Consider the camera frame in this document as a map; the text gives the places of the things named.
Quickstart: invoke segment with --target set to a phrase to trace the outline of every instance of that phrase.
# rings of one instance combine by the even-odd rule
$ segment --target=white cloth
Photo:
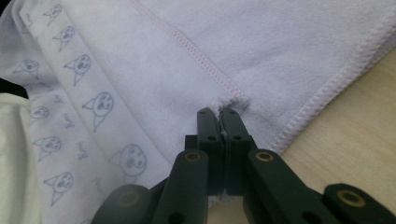
[[[281,152],[395,45],[395,13],[396,0],[12,1],[0,71],[32,102],[44,222],[89,221],[98,195],[167,177],[206,106],[238,110]]]
[[[0,93],[0,223],[41,223],[28,100]]]

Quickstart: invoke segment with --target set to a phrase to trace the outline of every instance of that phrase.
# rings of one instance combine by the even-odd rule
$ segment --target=stitched hem
[[[212,62],[210,62],[206,56],[200,50],[198,50],[198,48],[196,48],[178,29],[162,21],[151,11],[145,8],[140,2],[136,0],[130,0],[130,2],[138,12],[143,14],[147,19],[171,35],[190,54],[190,56],[198,64],[200,64],[206,70],[206,72],[216,80],[217,83],[220,84],[221,87],[223,87],[233,96],[232,99],[219,100],[221,105],[215,105],[215,108],[219,109],[227,105],[239,105],[240,107],[245,108],[248,105],[248,97],[229,77],[221,73],[220,70]]]
[[[334,78],[329,80],[288,123],[269,149],[280,153],[285,150],[300,131],[328,104],[335,96],[344,91],[354,80],[360,77],[369,67],[378,62],[396,43],[389,41],[396,32],[396,7],[382,20],[358,46],[349,63]]]

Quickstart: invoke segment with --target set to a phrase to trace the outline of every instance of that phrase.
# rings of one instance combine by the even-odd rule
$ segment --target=folded fabric
[[[28,100],[0,93],[0,223],[41,223]]]
[[[166,178],[201,108],[281,152],[395,44],[396,0],[14,0],[0,76],[31,100],[44,222],[79,224]]]

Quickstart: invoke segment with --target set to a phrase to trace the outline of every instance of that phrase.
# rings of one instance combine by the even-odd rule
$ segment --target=terry cloth
[[[396,44],[396,0],[14,0],[1,77],[32,104],[45,223],[166,178],[196,112],[236,109],[281,152]]]

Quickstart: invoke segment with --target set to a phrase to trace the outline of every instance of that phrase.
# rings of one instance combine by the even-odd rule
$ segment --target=white towel
[[[114,188],[166,178],[206,106],[236,109],[281,152],[395,45],[395,13],[396,0],[12,1],[0,71],[32,102],[44,222],[88,222]]]

